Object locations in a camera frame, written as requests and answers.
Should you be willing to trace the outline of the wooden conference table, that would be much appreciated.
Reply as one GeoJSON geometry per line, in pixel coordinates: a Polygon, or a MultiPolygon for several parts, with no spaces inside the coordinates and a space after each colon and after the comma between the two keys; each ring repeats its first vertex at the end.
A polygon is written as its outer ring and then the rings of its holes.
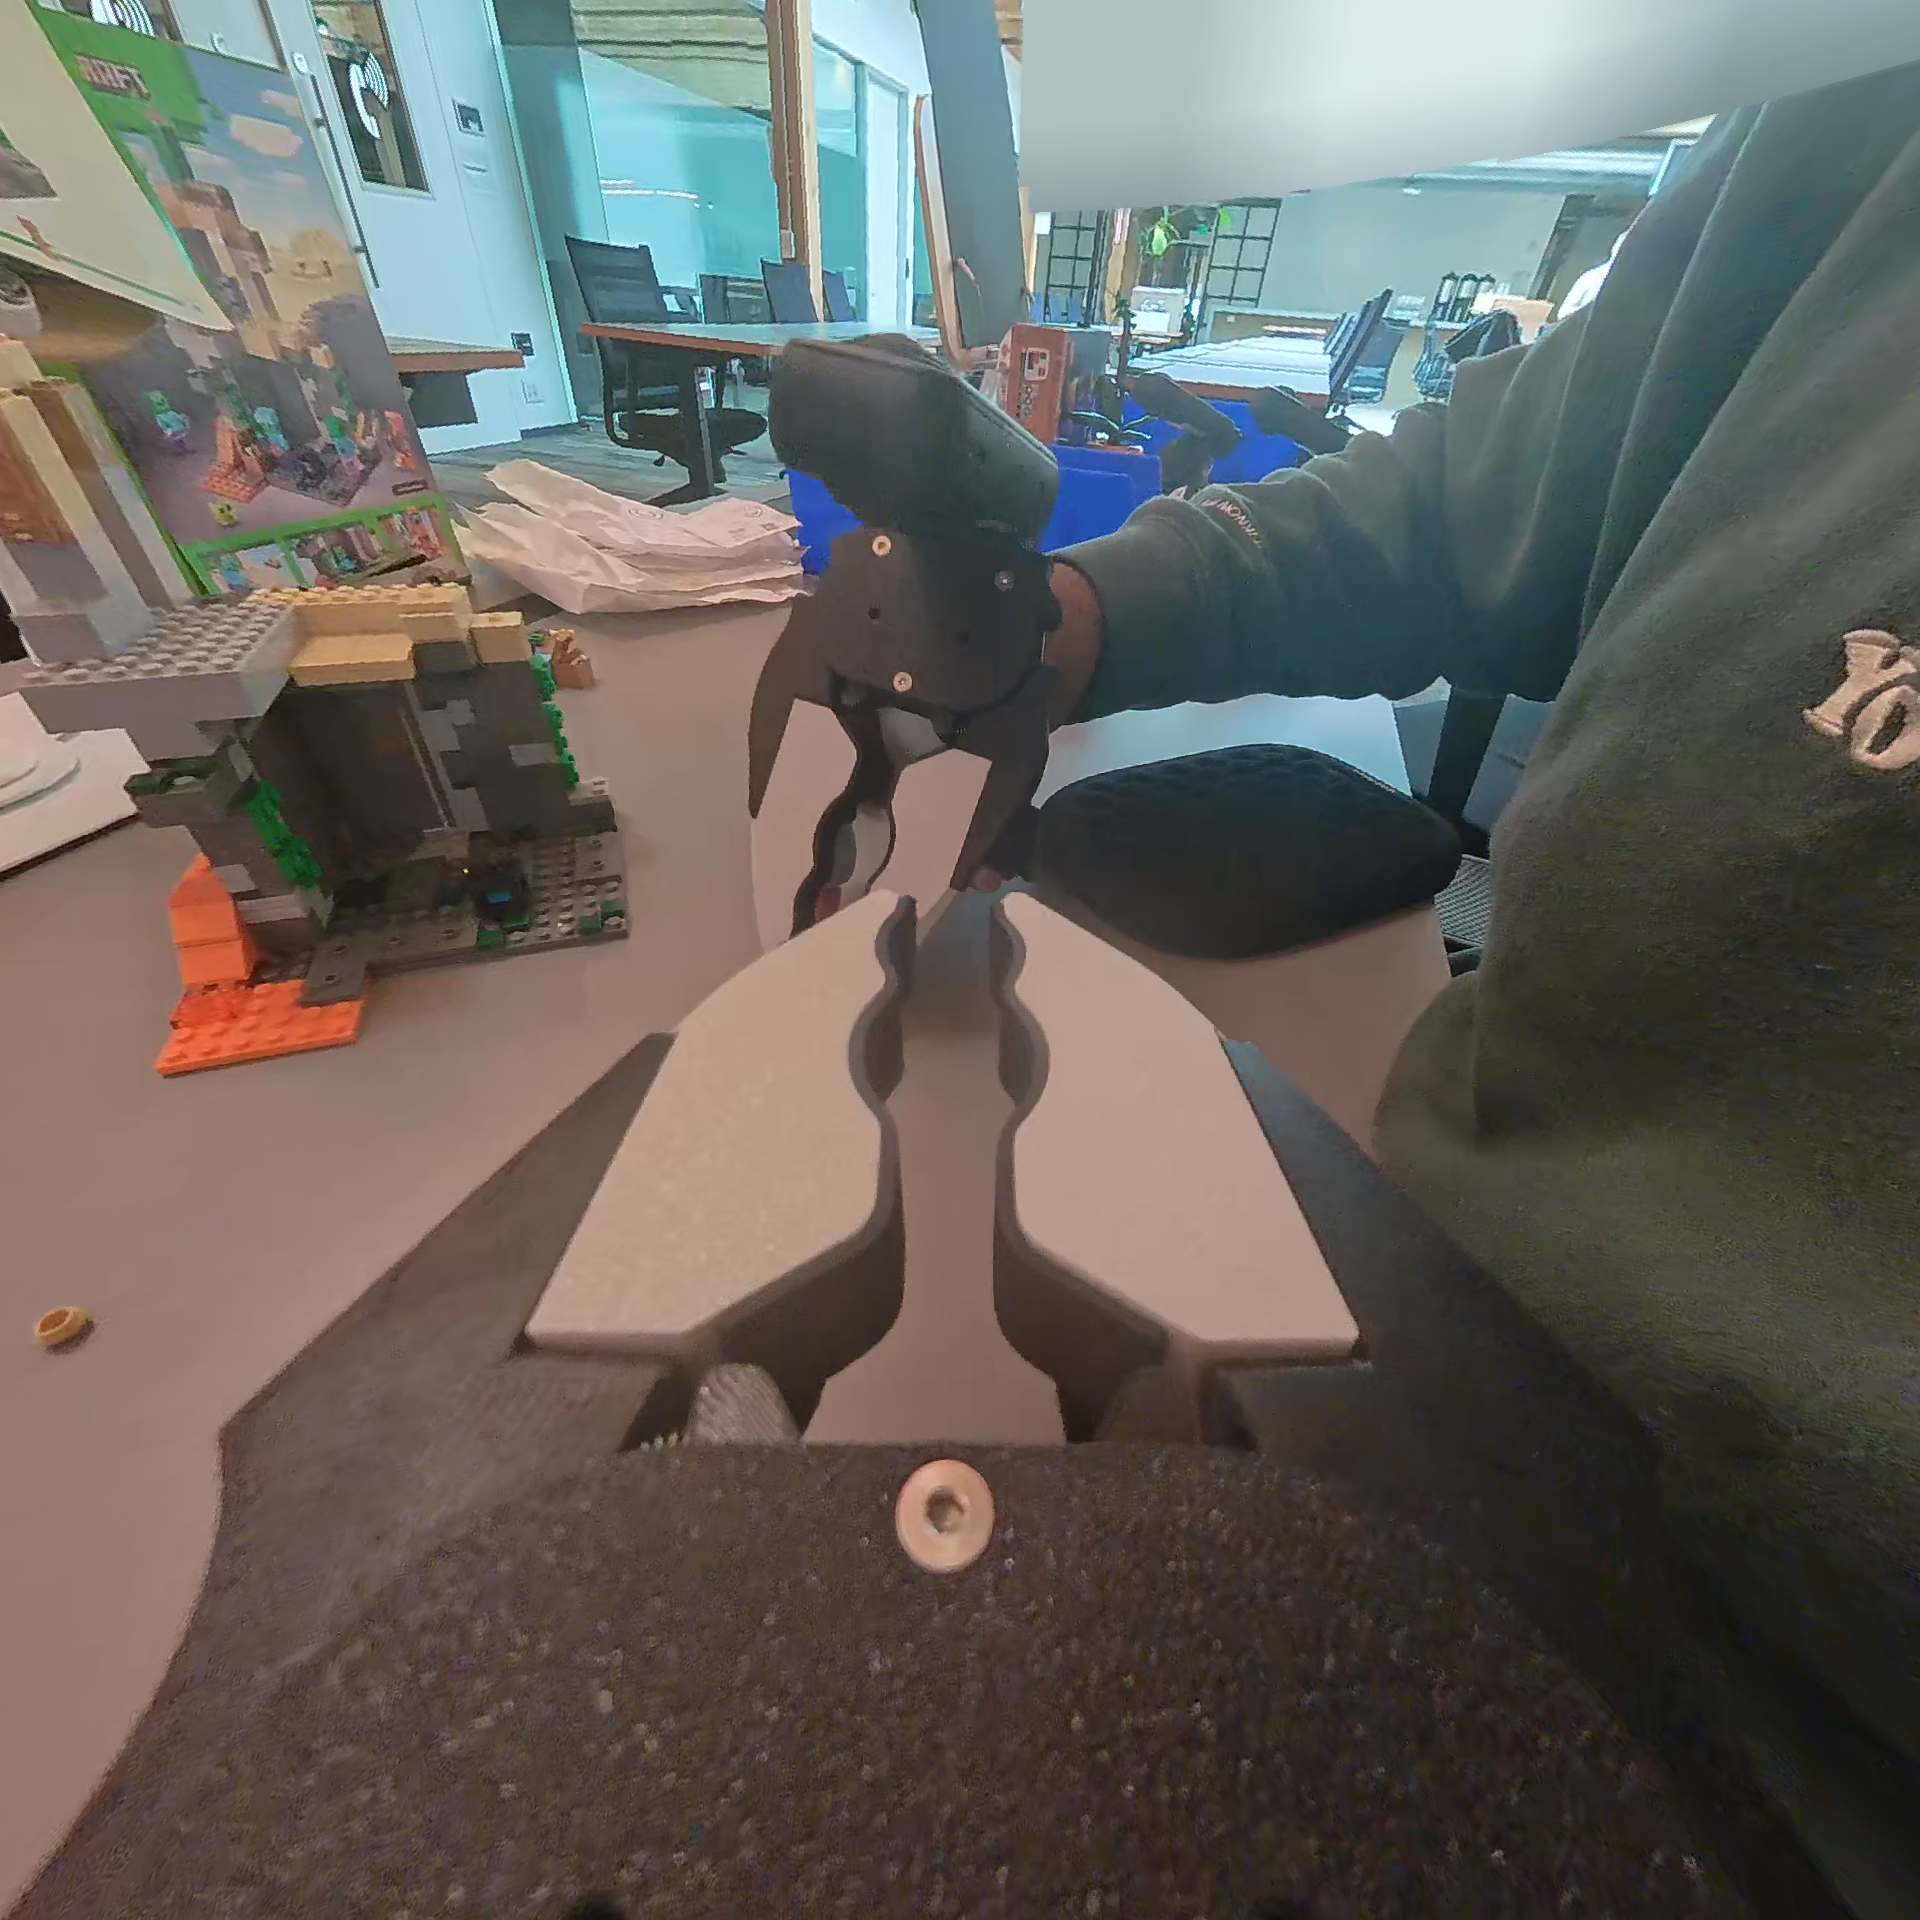
{"type": "Polygon", "coordinates": [[[649,499],[653,507],[681,507],[722,494],[733,446],[713,434],[718,410],[709,405],[724,390],[731,365],[773,365],[791,346],[850,346],[877,334],[861,321],[789,325],[637,325],[585,323],[579,339],[591,344],[604,378],[604,427],[615,448],[649,451],[637,422],[669,422],[663,458],[685,470],[685,482],[649,499]]]}

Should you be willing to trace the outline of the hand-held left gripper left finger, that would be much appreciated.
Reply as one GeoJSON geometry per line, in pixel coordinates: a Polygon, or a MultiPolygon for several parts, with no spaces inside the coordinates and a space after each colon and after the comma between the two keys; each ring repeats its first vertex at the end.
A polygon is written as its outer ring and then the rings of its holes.
{"type": "Polygon", "coordinates": [[[713,991],[668,1042],[543,1287],[546,1353],[860,1359],[898,1317],[892,1094],[919,914],[874,895],[713,991]]]}

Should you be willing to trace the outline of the blue plastic bin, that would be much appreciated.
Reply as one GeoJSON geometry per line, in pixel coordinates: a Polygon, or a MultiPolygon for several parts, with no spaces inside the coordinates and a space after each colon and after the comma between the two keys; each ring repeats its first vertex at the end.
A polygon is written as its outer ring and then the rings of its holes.
{"type": "Polygon", "coordinates": [[[1035,553],[1116,533],[1158,494],[1162,467],[1139,454],[1051,448],[1023,440],[842,448],[826,472],[785,461],[802,573],[822,578],[852,533],[987,538],[1035,553]]]}

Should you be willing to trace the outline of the wooden side desk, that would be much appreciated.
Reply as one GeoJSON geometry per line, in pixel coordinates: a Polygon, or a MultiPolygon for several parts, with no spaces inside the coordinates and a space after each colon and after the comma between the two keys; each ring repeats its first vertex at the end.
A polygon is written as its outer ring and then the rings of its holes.
{"type": "Polygon", "coordinates": [[[471,346],[388,336],[387,349],[420,432],[477,426],[474,378],[521,374],[524,352],[511,346],[471,346]]]}

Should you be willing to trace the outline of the brick cave model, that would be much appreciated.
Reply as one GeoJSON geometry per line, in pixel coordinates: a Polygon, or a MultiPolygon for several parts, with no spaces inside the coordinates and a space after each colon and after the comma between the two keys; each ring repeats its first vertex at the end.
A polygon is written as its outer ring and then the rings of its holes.
{"type": "Polygon", "coordinates": [[[133,739],[134,819],[195,851],[166,902],[161,1077],[341,1049],[385,977],[630,936],[615,807],[575,767],[533,634],[460,582],[166,586],[125,651],[30,673],[50,733],[133,739]]]}

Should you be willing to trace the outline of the person's right forearm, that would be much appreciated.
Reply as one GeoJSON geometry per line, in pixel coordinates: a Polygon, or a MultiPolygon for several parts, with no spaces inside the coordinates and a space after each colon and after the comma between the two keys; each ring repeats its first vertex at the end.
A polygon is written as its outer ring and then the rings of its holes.
{"type": "Polygon", "coordinates": [[[1140,507],[1063,561],[1107,631],[1074,723],[1258,694],[1559,690],[1715,400],[1598,314],[1469,362],[1449,403],[1250,488],[1140,507]]]}

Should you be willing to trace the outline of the white book stand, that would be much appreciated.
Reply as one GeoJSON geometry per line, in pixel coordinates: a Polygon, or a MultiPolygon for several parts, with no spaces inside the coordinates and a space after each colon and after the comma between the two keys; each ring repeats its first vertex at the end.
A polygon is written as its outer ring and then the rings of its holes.
{"type": "Polygon", "coordinates": [[[75,376],[42,366],[34,287],[4,259],[2,314],[2,866],[26,870],[137,817],[148,769],[124,730],[50,733],[23,688],[38,665],[101,663],[169,592],[139,547],[124,458],[75,376]]]}

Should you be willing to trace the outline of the dark green sweatshirt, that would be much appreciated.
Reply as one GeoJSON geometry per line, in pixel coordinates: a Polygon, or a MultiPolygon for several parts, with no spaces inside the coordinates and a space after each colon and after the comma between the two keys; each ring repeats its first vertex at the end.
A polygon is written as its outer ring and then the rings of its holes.
{"type": "Polygon", "coordinates": [[[1652,1430],[1860,1917],[1916,1917],[1916,256],[1916,64],[1733,115],[1367,535],[1418,686],[1553,704],[1387,1160],[1652,1430]]]}

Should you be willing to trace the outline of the stack of white paper bags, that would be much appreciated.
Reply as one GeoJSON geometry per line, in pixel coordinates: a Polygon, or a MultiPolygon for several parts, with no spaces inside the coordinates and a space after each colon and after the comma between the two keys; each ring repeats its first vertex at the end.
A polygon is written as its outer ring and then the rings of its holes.
{"type": "Polygon", "coordinates": [[[777,607],[804,586],[797,521],[731,497],[655,507],[551,467],[493,467],[498,491],[462,520],[469,561],[486,563],[574,615],[777,607]]]}

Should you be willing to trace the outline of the red cardboard box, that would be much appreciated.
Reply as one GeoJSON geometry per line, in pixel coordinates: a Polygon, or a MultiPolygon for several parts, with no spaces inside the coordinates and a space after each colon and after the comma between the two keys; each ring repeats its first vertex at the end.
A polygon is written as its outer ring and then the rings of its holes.
{"type": "Polygon", "coordinates": [[[1097,410],[1094,385],[1108,374],[1114,349],[1108,328],[1015,325],[998,344],[991,397],[1045,446],[1081,440],[1085,430],[1071,422],[1097,410]]]}

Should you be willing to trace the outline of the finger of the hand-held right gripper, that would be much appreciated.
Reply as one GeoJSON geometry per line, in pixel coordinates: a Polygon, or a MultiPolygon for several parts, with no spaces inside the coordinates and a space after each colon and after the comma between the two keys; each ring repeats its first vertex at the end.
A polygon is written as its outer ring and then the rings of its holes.
{"type": "Polygon", "coordinates": [[[942,923],[971,888],[979,856],[966,854],[991,763],[970,753],[937,753],[913,761],[894,791],[894,895],[917,911],[917,945],[942,923]]]}
{"type": "Polygon", "coordinates": [[[877,707],[793,704],[753,819],[762,950],[885,893],[898,854],[895,782],[877,707]]]}

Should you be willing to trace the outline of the black office chair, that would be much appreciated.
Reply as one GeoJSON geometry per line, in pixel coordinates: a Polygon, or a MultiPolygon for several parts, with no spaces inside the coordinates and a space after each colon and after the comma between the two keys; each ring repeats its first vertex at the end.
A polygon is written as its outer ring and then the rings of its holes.
{"type": "Polygon", "coordinates": [[[594,331],[675,321],[646,247],[567,237],[567,262],[583,295],[585,339],[601,369],[609,440],[683,467],[683,497],[716,491],[726,480],[724,458],[763,434],[756,411],[722,403],[730,359],[703,349],[658,351],[594,331]]]}

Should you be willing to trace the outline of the grey desk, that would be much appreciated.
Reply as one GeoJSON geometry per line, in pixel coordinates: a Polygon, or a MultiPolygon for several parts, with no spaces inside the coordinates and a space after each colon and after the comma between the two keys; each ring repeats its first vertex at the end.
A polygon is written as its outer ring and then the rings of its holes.
{"type": "Polygon", "coordinates": [[[565,734],[610,784],[630,938],[375,987],[354,1046],[155,1074],[181,833],[4,878],[2,1882],[31,1885],[163,1680],[220,1431],[649,1033],[755,959],[745,730],[779,609],[583,627],[565,734]],[[92,1331],[43,1351],[36,1320],[92,1331]]]}

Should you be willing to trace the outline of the green toy set box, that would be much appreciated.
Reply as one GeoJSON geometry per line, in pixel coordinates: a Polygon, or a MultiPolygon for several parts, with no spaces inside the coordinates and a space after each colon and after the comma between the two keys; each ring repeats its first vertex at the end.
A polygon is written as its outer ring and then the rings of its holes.
{"type": "Polygon", "coordinates": [[[195,587],[458,583],[466,563],[273,24],[23,5],[222,323],[81,370],[195,587]]]}

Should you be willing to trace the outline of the person's right hand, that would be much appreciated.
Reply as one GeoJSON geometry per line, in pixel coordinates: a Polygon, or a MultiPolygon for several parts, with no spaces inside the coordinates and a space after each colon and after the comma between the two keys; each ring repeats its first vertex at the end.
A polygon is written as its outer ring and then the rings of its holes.
{"type": "Polygon", "coordinates": [[[1046,587],[1060,614],[1045,642],[1045,661],[1054,675],[1046,728],[1057,733],[1074,723],[1089,698],[1107,623],[1094,586],[1077,565],[1050,561],[1046,587]]]}

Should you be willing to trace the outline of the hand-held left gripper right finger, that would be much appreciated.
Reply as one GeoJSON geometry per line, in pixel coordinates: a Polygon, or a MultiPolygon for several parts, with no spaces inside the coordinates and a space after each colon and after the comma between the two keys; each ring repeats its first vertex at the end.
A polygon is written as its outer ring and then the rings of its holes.
{"type": "Polygon", "coordinates": [[[1015,1095],[1013,1247],[1166,1362],[1343,1362],[1361,1331],[1228,1042],[1033,896],[995,923],[1015,1095]]]}

